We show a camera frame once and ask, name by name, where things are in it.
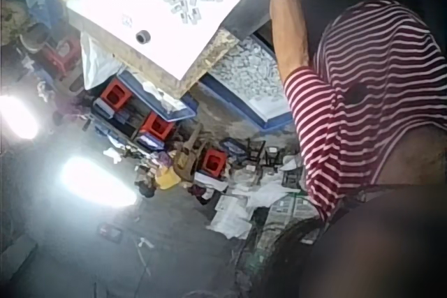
table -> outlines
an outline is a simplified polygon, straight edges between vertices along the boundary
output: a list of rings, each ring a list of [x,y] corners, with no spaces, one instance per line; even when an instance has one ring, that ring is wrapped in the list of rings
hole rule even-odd
[[[232,47],[270,20],[269,3],[270,0],[241,0],[181,80],[177,80],[141,53],[85,17],[68,10],[68,19],[72,26],[80,31],[86,31],[105,50],[113,53],[127,66],[140,71],[167,94],[174,98],[181,98]]]

striped sleeve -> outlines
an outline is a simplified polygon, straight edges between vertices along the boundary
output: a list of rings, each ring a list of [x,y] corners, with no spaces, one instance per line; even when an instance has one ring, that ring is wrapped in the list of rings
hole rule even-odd
[[[327,217],[339,197],[337,162],[333,159],[337,154],[333,149],[339,145],[336,134],[344,104],[310,67],[293,71],[284,89],[307,170],[307,190],[323,217]]]

debris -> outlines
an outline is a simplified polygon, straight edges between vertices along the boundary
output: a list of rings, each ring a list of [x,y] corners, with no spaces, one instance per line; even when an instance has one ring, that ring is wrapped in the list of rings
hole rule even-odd
[[[213,188],[220,192],[224,192],[225,189],[228,187],[227,181],[219,181],[200,172],[196,172],[194,174],[194,181],[198,181],[199,183],[204,184],[206,187]]]

blue tray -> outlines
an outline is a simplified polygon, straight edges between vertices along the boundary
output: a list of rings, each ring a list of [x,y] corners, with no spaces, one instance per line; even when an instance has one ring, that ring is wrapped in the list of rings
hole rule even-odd
[[[252,121],[262,130],[263,133],[282,128],[293,121],[291,112],[278,115],[277,117],[265,121],[263,118],[258,116],[241,98],[236,96],[225,85],[220,83],[220,81],[208,73],[200,79],[200,83],[210,89],[217,96],[217,98],[233,107],[237,113]]]
[[[183,110],[168,112],[158,99],[143,89],[141,83],[130,72],[123,71],[118,75],[118,79],[151,110],[166,121],[179,121],[194,118],[197,115],[198,102],[190,94],[185,94],[180,98],[180,101],[185,105]]]

person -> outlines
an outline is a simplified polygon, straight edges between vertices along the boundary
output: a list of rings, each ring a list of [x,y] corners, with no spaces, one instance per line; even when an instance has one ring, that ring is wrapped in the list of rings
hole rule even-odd
[[[270,14],[319,216],[281,234],[251,296],[439,295],[447,63],[430,30],[394,0],[364,0],[327,25],[311,59],[300,0],[271,0]]]

